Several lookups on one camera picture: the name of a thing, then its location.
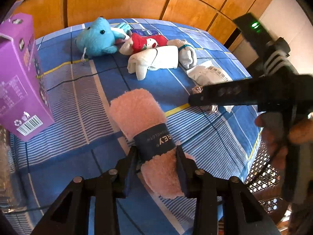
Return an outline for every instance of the blue plush toy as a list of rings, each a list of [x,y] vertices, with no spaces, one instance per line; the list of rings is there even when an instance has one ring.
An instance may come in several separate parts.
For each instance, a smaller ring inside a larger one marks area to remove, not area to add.
[[[121,23],[117,28],[123,29],[124,32],[130,30],[130,25]],[[117,51],[117,46],[114,45],[115,40],[125,39],[125,34],[111,30],[108,21],[103,18],[97,18],[90,27],[84,29],[75,39],[78,49],[88,55],[102,56],[104,54],[112,54]]]

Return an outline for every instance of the white towel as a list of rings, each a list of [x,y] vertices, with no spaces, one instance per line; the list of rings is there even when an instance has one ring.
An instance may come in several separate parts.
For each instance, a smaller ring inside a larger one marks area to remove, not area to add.
[[[178,47],[178,60],[186,70],[189,70],[197,65],[196,51],[186,40],[169,40],[167,45]]]
[[[138,80],[143,80],[147,70],[176,69],[177,66],[178,48],[176,46],[163,46],[146,49],[131,55],[127,69],[129,73],[136,73]]]

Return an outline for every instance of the bed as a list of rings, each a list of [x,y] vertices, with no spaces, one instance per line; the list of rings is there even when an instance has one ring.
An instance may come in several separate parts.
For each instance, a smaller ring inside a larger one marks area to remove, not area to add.
[[[249,78],[240,62],[208,32],[178,23],[149,19],[110,19],[112,27],[127,22],[133,29],[153,29],[170,39],[186,39],[195,48],[198,64],[210,60],[233,80]],[[36,40],[55,124],[27,143],[11,135],[15,164],[27,195],[27,206],[6,214],[19,234],[29,234],[50,204],[75,177],[97,177],[124,158],[128,142],[107,113],[112,99],[125,91],[151,92],[168,118],[167,126],[199,168],[215,177],[245,180],[260,144],[253,106],[224,107],[209,115],[190,107],[195,83],[183,67],[148,71],[143,81],[127,71],[128,56],[120,53],[81,61],[75,37],[91,23],[71,26]],[[195,199],[164,199],[153,194],[141,174],[130,195],[117,200],[121,234],[191,234]],[[94,199],[90,208],[93,234]]]

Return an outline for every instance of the dark blue label band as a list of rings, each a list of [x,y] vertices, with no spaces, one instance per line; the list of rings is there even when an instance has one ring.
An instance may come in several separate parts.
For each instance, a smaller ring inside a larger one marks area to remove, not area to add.
[[[193,46],[191,46],[189,44],[185,44],[185,45],[182,45],[180,48],[178,48],[178,52],[180,52],[185,47],[192,47],[192,48],[194,48]]]
[[[150,161],[153,156],[162,155],[176,147],[166,124],[153,126],[134,137],[140,159]]]

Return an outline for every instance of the white plastic bag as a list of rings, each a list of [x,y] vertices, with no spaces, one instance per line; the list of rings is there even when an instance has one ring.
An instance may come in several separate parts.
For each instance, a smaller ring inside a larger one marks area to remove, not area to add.
[[[226,71],[216,68],[211,61],[197,65],[190,70],[187,70],[188,77],[192,78],[201,86],[215,85],[222,82],[232,81]],[[227,112],[231,112],[232,106],[224,106]]]

